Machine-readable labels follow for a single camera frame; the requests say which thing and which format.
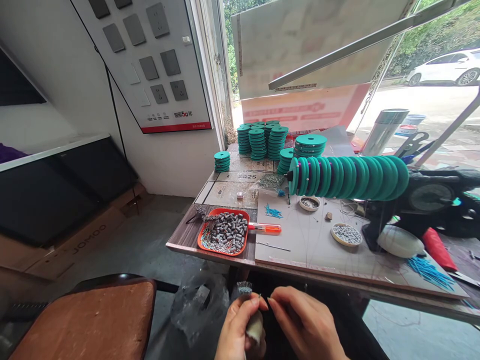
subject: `cardboard box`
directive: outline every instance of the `cardboard box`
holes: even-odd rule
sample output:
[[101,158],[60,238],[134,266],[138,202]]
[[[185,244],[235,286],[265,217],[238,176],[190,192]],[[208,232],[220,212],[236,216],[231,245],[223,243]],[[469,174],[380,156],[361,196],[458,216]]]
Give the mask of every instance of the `cardboard box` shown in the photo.
[[40,278],[57,280],[75,262],[83,258],[100,242],[107,240],[112,232],[125,221],[125,216],[111,206],[66,241],[55,246],[55,250],[26,270]]
[[153,195],[150,195],[139,182],[136,183],[133,189],[135,197],[132,189],[129,189],[110,203],[111,206],[119,209],[127,218],[137,215],[137,206],[138,210],[142,211],[142,208],[153,198]]
[[0,267],[0,293],[8,302],[37,301],[50,281]]
[[49,253],[0,234],[0,267],[24,272]]

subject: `tree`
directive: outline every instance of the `tree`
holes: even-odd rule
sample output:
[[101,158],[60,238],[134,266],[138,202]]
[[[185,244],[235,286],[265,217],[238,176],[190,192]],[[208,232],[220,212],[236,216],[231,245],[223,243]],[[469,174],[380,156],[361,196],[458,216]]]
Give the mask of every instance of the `tree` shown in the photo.
[[[423,0],[420,9],[438,0]],[[407,75],[440,55],[480,47],[480,0],[472,0],[438,19],[408,31],[388,68],[387,77]]]
[[234,35],[232,30],[232,16],[259,5],[269,3],[272,0],[223,0],[223,12],[225,13],[226,42],[228,48],[228,64],[230,66],[231,90],[234,94],[239,93],[237,76],[237,62],[235,60]]

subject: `dial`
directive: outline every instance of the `dial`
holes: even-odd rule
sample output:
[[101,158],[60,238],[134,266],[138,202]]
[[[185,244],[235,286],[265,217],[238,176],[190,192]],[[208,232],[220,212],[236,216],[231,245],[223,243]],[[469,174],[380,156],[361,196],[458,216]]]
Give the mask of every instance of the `dial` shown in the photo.
[[443,184],[426,184],[410,194],[410,205],[415,210],[432,213],[449,207],[454,200],[454,192]]

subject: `person's hand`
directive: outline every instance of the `person's hand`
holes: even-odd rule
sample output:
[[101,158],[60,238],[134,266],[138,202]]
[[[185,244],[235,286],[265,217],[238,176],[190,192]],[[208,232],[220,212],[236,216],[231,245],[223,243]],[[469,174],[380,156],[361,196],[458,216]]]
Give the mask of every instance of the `person's hand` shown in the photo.
[[347,359],[325,304],[289,287],[277,287],[268,303],[300,360]]
[[267,302],[256,293],[252,293],[250,299],[242,300],[242,296],[231,303],[226,314],[225,322],[221,328],[215,360],[244,360],[245,353],[248,358],[261,359],[267,350],[265,343],[265,330],[263,330],[260,345],[245,334],[250,318],[257,310],[267,311]]

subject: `white car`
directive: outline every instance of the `white car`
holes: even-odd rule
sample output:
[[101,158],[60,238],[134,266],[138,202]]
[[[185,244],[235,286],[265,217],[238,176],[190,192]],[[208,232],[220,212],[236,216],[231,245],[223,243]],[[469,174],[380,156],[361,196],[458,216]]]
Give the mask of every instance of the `white car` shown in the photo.
[[480,75],[480,48],[452,52],[417,66],[406,80],[409,86],[423,82],[453,82],[457,86],[476,83]]

